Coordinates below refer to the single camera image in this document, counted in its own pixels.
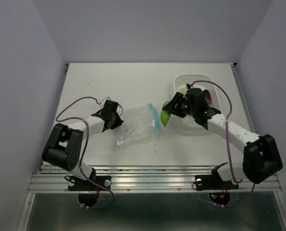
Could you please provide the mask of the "fake green pepper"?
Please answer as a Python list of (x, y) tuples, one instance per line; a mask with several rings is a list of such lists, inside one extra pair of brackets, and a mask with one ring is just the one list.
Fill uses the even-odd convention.
[[(165, 107), (169, 102), (170, 102), (170, 99), (168, 101), (165, 101), (162, 105), (162, 108)], [(167, 126), (169, 120), (170, 120), (170, 117), (171, 117), (171, 114), (165, 110), (161, 110), (161, 115), (160, 115), (160, 119), (161, 119), (161, 123), (164, 127)]]

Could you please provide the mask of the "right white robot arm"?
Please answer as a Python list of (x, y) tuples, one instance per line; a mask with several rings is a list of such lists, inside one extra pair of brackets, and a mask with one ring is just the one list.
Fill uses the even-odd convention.
[(259, 184), (283, 168), (274, 137), (258, 135), (229, 121), (220, 110), (209, 106), (199, 88), (190, 88), (186, 94), (177, 92), (162, 111), (180, 118), (191, 116), (198, 125), (224, 138), (227, 148), (233, 145), (243, 154), (242, 163), (232, 163), (228, 158), (209, 175), (196, 175), (193, 188), (197, 191), (236, 190), (244, 179)]

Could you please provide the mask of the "fake green lettuce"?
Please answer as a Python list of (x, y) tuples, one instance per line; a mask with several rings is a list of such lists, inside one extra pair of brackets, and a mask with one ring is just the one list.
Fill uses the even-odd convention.
[(184, 105), (189, 108), (208, 108), (204, 92), (200, 88), (191, 88), (184, 95)]

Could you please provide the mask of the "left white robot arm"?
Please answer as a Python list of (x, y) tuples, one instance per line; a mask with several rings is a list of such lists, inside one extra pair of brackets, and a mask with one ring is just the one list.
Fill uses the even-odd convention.
[(69, 191), (110, 191), (111, 177), (98, 177), (95, 169), (83, 162), (90, 136), (113, 130), (123, 123), (117, 112), (118, 102), (106, 98), (99, 105), (99, 111), (87, 119), (74, 117), (76, 123), (70, 125), (57, 117), (43, 150), (44, 162), (70, 173), (65, 177)]

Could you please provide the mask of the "clear zip top bag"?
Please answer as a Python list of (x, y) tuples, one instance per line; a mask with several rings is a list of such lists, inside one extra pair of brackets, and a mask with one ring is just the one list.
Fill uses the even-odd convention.
[(116, 132), (118, 146), (154, 141), (161, 131), (158, 112), (150, 103), (123, 111), (122, 120)]

